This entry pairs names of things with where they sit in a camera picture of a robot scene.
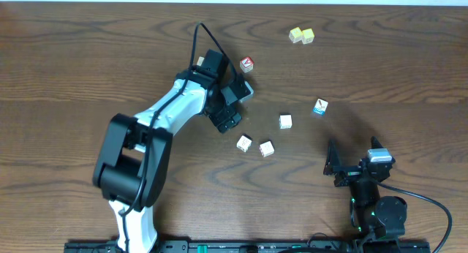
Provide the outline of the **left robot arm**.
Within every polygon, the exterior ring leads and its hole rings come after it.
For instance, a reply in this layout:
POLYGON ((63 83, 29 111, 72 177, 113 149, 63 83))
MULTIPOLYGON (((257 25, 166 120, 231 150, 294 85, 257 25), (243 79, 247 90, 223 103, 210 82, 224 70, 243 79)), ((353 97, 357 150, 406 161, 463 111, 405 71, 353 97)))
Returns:
POLYGON ((228 64, 225 54, 208 50, 202 64, 178 73, 149 109, 110 120, 92 182, 116 215, 118 251, 150 252, 156 243, 153 205, 165 184, 173 137, 184 124, 204 115, 225 133, 241 120, 220 86, 228 64))

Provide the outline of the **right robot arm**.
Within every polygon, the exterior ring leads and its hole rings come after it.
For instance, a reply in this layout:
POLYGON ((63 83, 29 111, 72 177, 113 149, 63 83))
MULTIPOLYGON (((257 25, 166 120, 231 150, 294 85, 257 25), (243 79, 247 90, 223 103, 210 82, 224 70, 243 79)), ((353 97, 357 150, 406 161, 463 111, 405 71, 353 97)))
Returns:
POLYGON ((357 165, 345 166, 331 140, 324 175, 335 177, 334 186, 350 188, 350 219, 360 236, 351 242, 354 252, 400 252, 398 238, 405 234, 407 203, 396 196, 382 197, 378 185, 390 177, 395 159, 376 137, 357 165))

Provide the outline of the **white block blue pencil picture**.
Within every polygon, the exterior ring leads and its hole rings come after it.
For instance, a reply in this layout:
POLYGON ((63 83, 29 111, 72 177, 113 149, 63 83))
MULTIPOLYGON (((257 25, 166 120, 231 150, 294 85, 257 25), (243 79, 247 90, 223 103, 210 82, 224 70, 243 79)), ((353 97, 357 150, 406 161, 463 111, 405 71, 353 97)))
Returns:
POLYGON ((318 99, 315 103, 315 106, 312 110, 313 113, 323 116, 327 110, 328 102, 324 99, 318 99))

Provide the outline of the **plain white block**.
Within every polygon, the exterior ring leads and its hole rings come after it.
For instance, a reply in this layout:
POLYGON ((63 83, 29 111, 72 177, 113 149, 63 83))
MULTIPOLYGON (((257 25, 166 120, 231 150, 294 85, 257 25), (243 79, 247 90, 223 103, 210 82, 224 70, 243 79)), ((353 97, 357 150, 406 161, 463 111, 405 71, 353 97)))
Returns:
POLYGON ((293 125, 292 116, 290 114, 279 116, 280 129, 290 129, 293 125))

